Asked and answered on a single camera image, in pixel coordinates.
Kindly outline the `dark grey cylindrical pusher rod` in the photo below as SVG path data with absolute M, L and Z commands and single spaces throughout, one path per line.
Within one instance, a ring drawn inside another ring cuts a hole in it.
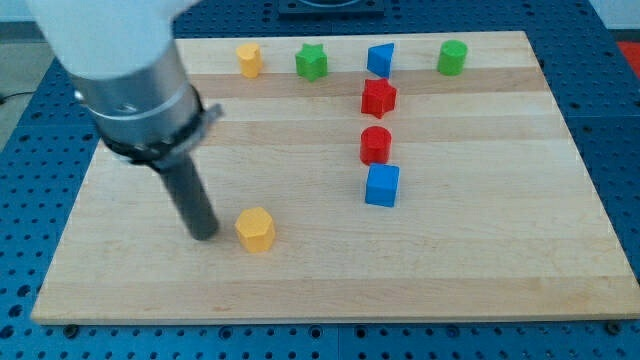
M 219 222 L 191 156 L 160 169 L 159 175 L 191 237 L 213 237 Z

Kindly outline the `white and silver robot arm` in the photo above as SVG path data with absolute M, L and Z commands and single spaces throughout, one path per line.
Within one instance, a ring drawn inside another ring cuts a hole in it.
M 105 143 L 160 177 L 190 235 L 219 228 L 190 156 L 223 111 L 205 108 L 173 35 L 187 0 L 28 0 Z

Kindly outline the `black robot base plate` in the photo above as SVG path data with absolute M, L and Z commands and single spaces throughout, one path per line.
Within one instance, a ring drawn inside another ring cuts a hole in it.
M 383 15 L 383 0 L 276 0 L 281 18 L 317 16 Z

